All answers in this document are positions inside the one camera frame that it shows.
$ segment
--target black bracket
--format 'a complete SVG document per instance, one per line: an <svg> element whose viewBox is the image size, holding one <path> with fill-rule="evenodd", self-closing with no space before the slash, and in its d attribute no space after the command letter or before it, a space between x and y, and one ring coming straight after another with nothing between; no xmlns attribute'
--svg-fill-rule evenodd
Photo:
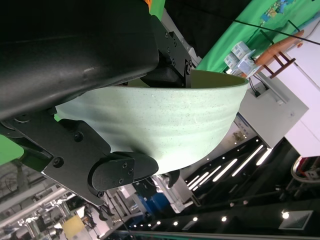
<svg viewBox="0 0 320 240"><path fill-rule="evenodd" d="M107 189L131 184L158 171L153 158L132 152L111 153L109 144L86 122L57 122L55 113L51 108L22 115L2 122L1 131L6 128L14 135L10 139L24 148L24 164L88 202L101 205L100 198Z"/></svg>
<svg viewBox="0 0 320 240"><path fill-rule="evenodd" d="M150 22L159 51L159 64L141 80L156 88L190 88L192 59L187 50L178 36L173 31L168 32L157 17L152 16Z"/></svg>

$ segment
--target wooden chair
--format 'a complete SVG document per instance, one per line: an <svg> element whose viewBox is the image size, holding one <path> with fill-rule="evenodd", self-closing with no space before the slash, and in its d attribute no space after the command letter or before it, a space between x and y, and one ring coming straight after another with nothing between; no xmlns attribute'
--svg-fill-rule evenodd
<svg viewBox="0 0 320 240"><path fill-rule="evenodd" d="M304 30L297 32L294 34L297 37L301 37L304 34ZM295 58L288 59L283 52L285 52L289 47L291 47L293 44L297 44L300 40L297 38L294 38L292 36L289 36L273 45L271 45L264 53L262 53L257 60L255 60L255 64L257 66L263 66L269 73L271 73L270 78L274 78L279 73L281 73L283 70L285 70L287 67L289 67L291 64L295 62ZM283 63L279 56L283 57L286 63ZM276 60L280 64L280 68L273 72L267 65L272 63L274 60Z"/></svg>

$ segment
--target metal frame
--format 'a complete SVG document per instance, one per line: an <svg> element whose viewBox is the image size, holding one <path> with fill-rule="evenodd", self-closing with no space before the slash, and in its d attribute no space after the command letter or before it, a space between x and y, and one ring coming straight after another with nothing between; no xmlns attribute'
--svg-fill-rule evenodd
<svg viewBox="0 0 320 240"><path fill-rule="evenodd" d="M0 221L0 228L3 228L8 224L11 224L15 221L18 221L18 220L28 216L29 214L31 214L32 212L37 210L39 207L41 207L43 204L46 204L52 200L55 200L56 198L59 198L60 196L66 194L68 192L69 192L68 190L66 190L62 187L59 188L57 191L48 194L47 196L41 198L39 201L31 204L27 208L22 209L21 211L15 213L14 215Z"/></svg>
<svg viewBox="0 0 320 240"><path fill-rule="evenodd" d="M189 239L213 239L213 240L320 240L320 237L307 236L279 236L279 235L248 235L248 234L214 234L192 232L160 232L160 231L125 231L117 230L117 234L151 237L157 239L189 240Z"/></svg>

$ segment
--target ceramic bowl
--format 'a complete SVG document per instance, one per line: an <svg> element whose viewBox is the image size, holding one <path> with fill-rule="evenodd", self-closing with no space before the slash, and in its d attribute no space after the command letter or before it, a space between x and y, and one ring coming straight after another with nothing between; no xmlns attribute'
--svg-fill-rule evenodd
<svg viewBox="0 0 320 240"><path fill-rule="evenodd" d="M58 116L83 120L111 151L145 153L157 174L187 167L209 154L228 132L248 88L244 78L192 70L192 88L130 86L92 90L57 107Z"/></svg>

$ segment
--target green backdrop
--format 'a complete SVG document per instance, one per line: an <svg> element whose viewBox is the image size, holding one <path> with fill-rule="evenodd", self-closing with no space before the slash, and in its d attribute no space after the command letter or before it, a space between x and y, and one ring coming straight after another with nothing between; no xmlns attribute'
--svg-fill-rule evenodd
<svg viewBox="0 0 320 240"><path fill-rule="evenodd" d="M252 0L238 16L237 20L259 25L262 14L275 2L276 0ZM275 17L270 18L262 26L291 34L295 28L288 24L288 20L291 20L296 26L300 26L311 19L319 10L320 1L295 0L294 3L285 7L283 14L276 14ZM263 31L274 42L287 37L267 30ZM224 58L231 52L232 47L240 41L244 41L250 49L256 49L256 55L263 52L270 45L270 42L260 33L258 28L234 22L202 59L197 69L222 72L227 67L224 63Z"/></svg>

